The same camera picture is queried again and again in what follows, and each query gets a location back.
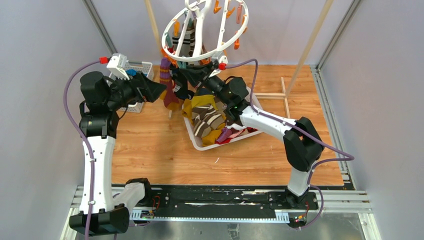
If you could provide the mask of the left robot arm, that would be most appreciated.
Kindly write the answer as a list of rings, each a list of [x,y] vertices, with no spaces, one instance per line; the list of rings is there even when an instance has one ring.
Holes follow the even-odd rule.
[[[131,102],[153,103],[165,89],[164,84],[138,72],[127,79],[112,79],[99,71],[80,78],[84,101],[75,126],[84,149],[84,183],[79,212],[69,218],[69,226],[86,238],[127,232],[134,207],[152,204],[154,193],[147,178],[130,179],[122,192],[113,195],[112,160],[120,121],[117,111]]]

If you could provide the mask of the white round clip hanger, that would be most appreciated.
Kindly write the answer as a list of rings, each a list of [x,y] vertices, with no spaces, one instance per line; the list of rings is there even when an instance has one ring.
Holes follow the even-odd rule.
[[[216,45],[210,50],[204,50],[204,42],[208,36],[205,32],[210,26],[206,18],[210,13],[221,14],[217,27]],[[247,32],[250,11],[244,0],[185,0],[184,8],[180,10],[166,25],[162,33],[161,51],[171,62],[196,62],[218,56],[223,59],[224,52],[232,47],[238,50],[243,34]],[[189,35],[189,25],[194,25],[194,41],[192,52],[182,53],[186,36]]]

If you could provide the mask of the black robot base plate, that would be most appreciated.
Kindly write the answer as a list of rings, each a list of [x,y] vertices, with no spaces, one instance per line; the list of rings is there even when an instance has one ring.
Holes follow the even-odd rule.
[[[136,205],[154,216],[194,219],[273,219],[276,210],[304,215],[319,209],[317,195],[297,199],[285,185],[153,185]]]

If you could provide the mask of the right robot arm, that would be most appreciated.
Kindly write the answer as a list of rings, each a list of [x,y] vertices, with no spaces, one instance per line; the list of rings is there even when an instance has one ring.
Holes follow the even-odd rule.
[[[325,148],[314,125],[306,117],[290,119],[257,108],[253,103],[253,88],[248,88],[239,76],[220,79],[213,75],[217,68],[216,63],[174,67],[171,76],[178,83],[207,89],[224,104],[223,112],[230,123],[257,129],[284,144],[286,159],[291,165],[285,200],[291,208],[299,208],[306,202],[311,188],[313,165]]]

